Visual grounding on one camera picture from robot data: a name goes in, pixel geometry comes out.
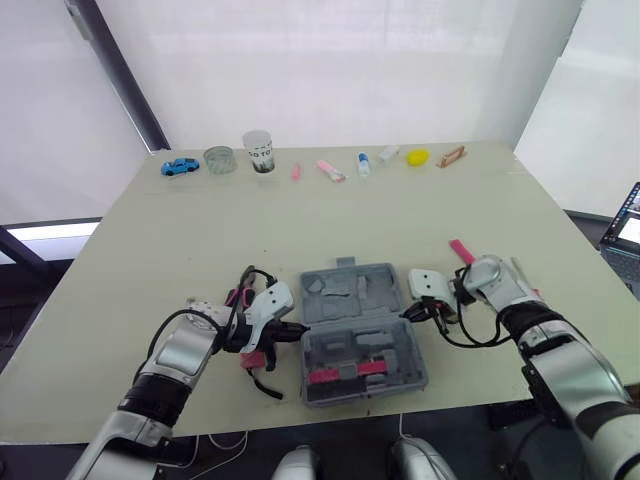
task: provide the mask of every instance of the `pink marker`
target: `pink marker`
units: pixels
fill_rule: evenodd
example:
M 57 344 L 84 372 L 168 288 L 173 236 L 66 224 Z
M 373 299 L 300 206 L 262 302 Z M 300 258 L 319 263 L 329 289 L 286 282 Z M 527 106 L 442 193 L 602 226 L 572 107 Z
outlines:
M 291 180 L 293 180 L 294 182 L 297 182 L 298 180 L 300 180 L 301 173 L 302 173 L 302 167 L 300 166 L 299 163 L 296 163 L 293 166 L 293 170 L 291 170 Z
M 458 257 L 460 257 L 460 260 L 462 260 L 466 265 L 471 265 L 475 261 L 475 257 L 471 254 L 469 250 L 467 250 L 464 244 L 457 238 L 450 240 L 449 246 L 454 252 L 456 252 L 456 254 L 458 254 Z
M 331 165 L 329 162 L 325 162 L 324 160 L 317 161 L 316 167 L 318 167 L 320 170 L 326 173 L 329 176 L 329 178 L 335 183 L 342 183 L 347 179 L 344 173 L 342 173 L 336 167 Z

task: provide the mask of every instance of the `white wall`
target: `white wall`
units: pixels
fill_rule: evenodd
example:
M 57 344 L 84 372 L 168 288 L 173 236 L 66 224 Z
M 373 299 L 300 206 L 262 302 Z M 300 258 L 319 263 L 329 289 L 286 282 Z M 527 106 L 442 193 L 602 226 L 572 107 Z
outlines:
M 62 0 L 0 0 L 0 224 L 101 216 L 146 150 Z
M 579 4 L 99 1 L 174 148 L 515 144 Z
M 614 216 L 640 180 L 640 2 L 587 0 L 518 157 L 561 207 Z

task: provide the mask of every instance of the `paper cup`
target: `paper cup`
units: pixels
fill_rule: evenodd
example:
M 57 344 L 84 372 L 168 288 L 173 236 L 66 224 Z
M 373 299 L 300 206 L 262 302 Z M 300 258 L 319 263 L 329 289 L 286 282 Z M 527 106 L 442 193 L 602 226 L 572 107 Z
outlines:
M 242 136 L 242 143 L 247 149 L 253 169 L 258 173 L 273 171 L 276 164 L 273 160 L 271 135 L 264 130 L 251 130 Z

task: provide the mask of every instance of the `black cable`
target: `black cable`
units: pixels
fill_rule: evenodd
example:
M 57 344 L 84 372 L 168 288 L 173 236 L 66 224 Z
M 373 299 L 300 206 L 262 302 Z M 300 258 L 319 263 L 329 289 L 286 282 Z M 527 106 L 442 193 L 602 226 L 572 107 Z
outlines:
M 529 442 L 533 434 L 536 433 L 540 429 L 540 427 L 542 427 L 546 423 L 547 421 L 543 418 L 538 423 L 536 423 L 533 427 L 531 427 L 529 431 L 525 433 L 523 437 L 520 439 L 520 443 L 518 443 L 518 446 L 516 447 L 516 451 L 513 454 L 513 457 L 511 458 L 511 462 L 509 463 L 509 480 L 516 479 L 516 474 L 517 474 L 516 465 L 520 461 L 522 452 L 524 451 L 525 447 L 527 446 L 527 443 Z
M 9 308 L 9 326 L 11 327 L 11 333 L 9 333 L 4 344 L 0 345 L 0 352 L 5 348 L 13 347 L 13 345 L 11 345 L 11 341 L 16 334 L 15 325 L 13 324 L 13 307 Z
M 262 393 L 266 393 L 267 395 L 269 395 L 270 397 L 275 398 L 276 400 L 282 400 L 284 398 L 284 395 L 282 393 L 278 392 L 277 390 L 273 390 L 272 388 L 269 388 L 269 387 L 266 387 L 265 385 L 263 385 L 262 382 L 260 382 L 260 380 L 258 380 L 255 377 L 255 375 L 253 374 L 253 370 L 251 368 L 247 368 L 247 373 L 249 374 L 249 376 L 251 378 L 253 378 L 253 384 Z
M 467 266 L 464 271 L 462 272 L 462 276 L 460 277 L 460 285 L 463 285 L 464 279 L 467 275 L 467 272 L 469 271 L 470 266 Z M 473 338 L 473 336 L 471 336 L 471 334 L 469 333 L 469 331 L 467 330 L 465 324 L 464 324 L 464 319 L 462 318 L 462 303 L 460 301 L 460 295 L 456 295 L 456 313 L 458 315 L 458 323 L 460 324 L 460 329 L 462 330 L 462 333 L 464 334 L 464 336 L 467 338 L 467 340 L 469 340 L 471 342 L 471 344 L 466 344 L 466 343 L 460 343 L 457 342 L 455 340 L 453 340 L 452 338 L 450 338 L 448 336 L 448 332 L 445 331 L 441 326 L 440 326 L 440 322 L 437 321 L 437 319 L 435 319 L 435 323 L 436 326 L 438 327 L 438 331 L 440 333 L 440 335 L 442 336 L 442 338 L 444 338 L 448 343 L 450 343 L 451 345 L 455 346 L 455 347 L 460 347 L 460 348 L 484 348 L 484 347 L 497 347 L 499 345 L 502 345 L 505 342 L 508 342 L 509 340 L 511 340 L 511 336 L 506 336 L 502 339 L 500 339 L 500 334 L 501 334 L 501 323 L 500 323 L 500 317 L 496 317 L 496 333 L 494 334 L 493 338 L 491 338 L 490 340 L 487 340 L 486 342 L 481 342 L 479 340 L 476 340 L 475 338 Z
M 200 317 L 203 320 L 207 321 L 213 328 L 215 328 L 218 335 L 224 332 L 224 329 L 220 325 L 218 325 L 218 323 L 216 323 L 216 321 L 213 318 L 211 318 L 209 315 L 199 312 L 198 310 L 193 310 L 191 308 L 183 308 L 181 310 L 177 310 L 173 312 L 171 315 L 169 315 L 166 318 L 166 320 L 162 322 L 158 330 L 156 330 L 156 333 L 153 335 L 153 338 L 151 339 L 151 343 L 149 344 L 149 348 L 147 349 L 147 360 L 149 360 L 151 358 L 151 355 L 153 355 L 153 351 L 156 348 L 156 343 L 158 342 L 158 338 L 160 338 L 160 335 L 162 335 L 162 332 L 164 331 L 164 329 L 167 328 L 167 325 L 169 325 L 171 321 L 177 316 L 184 315 L 184 314 L 195 315 L 196 317 Z
M 264 270 L 260 270 L 258 268 L 255 268 L 253 265 L 249 265 L 245 269 L 245 271 L 242 272 L 242 275 L 240 276 L 240 282 L 238 282 L 238 287 L 237 287 L 238 295 L 236 295 L 235 298 L 233 299 L 233 303 L 231 305 L 231 313 L 229 314 L 229 320 L 227 321 L 227 326 L 224 329 L 223 338 L 225 340 L 229 336 L 229 331 L 231 330 L 231 327 L 233 326 L 233 319 L 236 316 L 236 312 L 238 311 L 238 306 L 240 305 L 240 302 L 241 302 L 241 297 L 242 297 L 241 292 L 242 292 L 242 290 L 244 288 L 244 282 L 247 279 L 247 277 L 249 275 L 251 275 L 252 273 L 257 273 L 257 274 L 262 275 L 263 277 L 265 277 L 266 280 L 267 280 L 267 288 L 271 287 L 273 284 L 275 284 L 278 281 L 276 279 L 276 277 L 274 277 L 273 275 L 268 274 Z
M 213 350 L 215 352 L 220 350 L 220 348 L 222 347 L 222 342 L 224 341 L 224 337 L 222 335 L 224 333 L 224 329 L 220 325 L 218 325 L 218 323 L 213 318 L 211 318 L 209 315 L 199 312 L 198 310 L 193 310 L 191 308 L 183 308 L 181 310 L 177 310 L 173 312 L 171 315 L 169 315 L 164 322 L 162 322 L 160 327 L 158 327 L 158 330 L 156 330 L 156 333 L 153 335 L 153 338 L 151 339 L 151 343 L 149 344 L 149 348 L 147 349 L 147 358 L 144 360 L 144 362 L 140 364 L 140 366 L 136 370 L 136 373 L 133 375 L 134 382 L 138 378 L 138 375 L 140 375 L 140 371 L 144 367 L 145 363 L 147 363 L 147 361 L 151 358 L 151 355 L 153 355 L 153 351 L 156 348 L 156 344 L 158 343 L 158 339 L 160 338 L 160 335 L 162 335 L 162 332 L 165 330 L 165 328 L 167 328 L 167 326 L 171 323 L 171 321 L 174 318 L 183 314 L 195 315 L 196 317 L 200 317 L 206 322 L 208 322 L 217 332 L 216 339 L 213 342 Z

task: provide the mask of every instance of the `small bottle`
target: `small bottle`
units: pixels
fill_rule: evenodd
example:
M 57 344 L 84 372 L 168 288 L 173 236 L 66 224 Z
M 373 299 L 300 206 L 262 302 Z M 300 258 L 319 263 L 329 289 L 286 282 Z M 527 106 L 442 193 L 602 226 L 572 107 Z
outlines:
M 368 177 L 371 173 L 371 168 L 369 168 L 369 157 L 366 153 L 360 152 L 358 154 L 358 175 L 361 177 Z
M 397 145 L 387 145 L 385 149 L 378 154 L 378 159 L 380 163 L 387 164 L 399 151 L 400 148 Z

